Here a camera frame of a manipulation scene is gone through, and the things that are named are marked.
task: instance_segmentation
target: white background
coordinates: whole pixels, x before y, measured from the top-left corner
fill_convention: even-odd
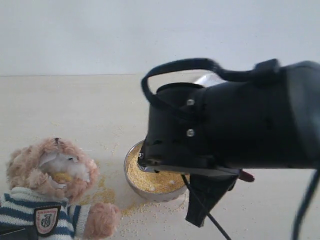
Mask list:
[[[318,61],[314,0],[0,0],[0,75],[144,73],[181,58],[223,67]]]

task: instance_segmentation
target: metal screw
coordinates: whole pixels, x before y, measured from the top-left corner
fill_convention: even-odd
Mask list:
[[[188,131],[186,131],[186,135],[188,137],[193,137],[195,135],[195,130],[193,129],[188,129]]]
[[[192,105],[195,104],[195,100],[193,100],[193,99],[188,99],[188,100],[186,101],[186,104],[187,104],[188,106],[192,106]]]

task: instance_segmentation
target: teddy bear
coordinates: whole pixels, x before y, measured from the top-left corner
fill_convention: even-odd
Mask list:
[[[98,166],[71,141],[49,137],[17,149],[7,163],[10,193],[0,198],[1,226],[33,226],[40,240],[110,237],[121,219],[110,203],[75,203],[98,180]]]

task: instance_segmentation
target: striped sweater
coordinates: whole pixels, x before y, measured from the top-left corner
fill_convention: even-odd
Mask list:
[[[82,238],[90,205],[69,205],[67,198],[62,200],[48,199],[24,187],[15,187],[11,190],[11,194],[5,193],[0,197],[0,227],[34,226],[36,222],[35,210],[51,206],[59,206],[60,208],[56,226],[49,236],[39,236],[39,240]],[[43,213],[42,217],[46,216],[48,212]],[[45,221],[42,220],[42,223],[42,226],[46,226]]]

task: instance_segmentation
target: embroidered patch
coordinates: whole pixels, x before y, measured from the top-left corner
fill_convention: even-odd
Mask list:
[[[34,225],[38,236],[47,237],[55,230],[61,206],[39,207],[34,210]]]

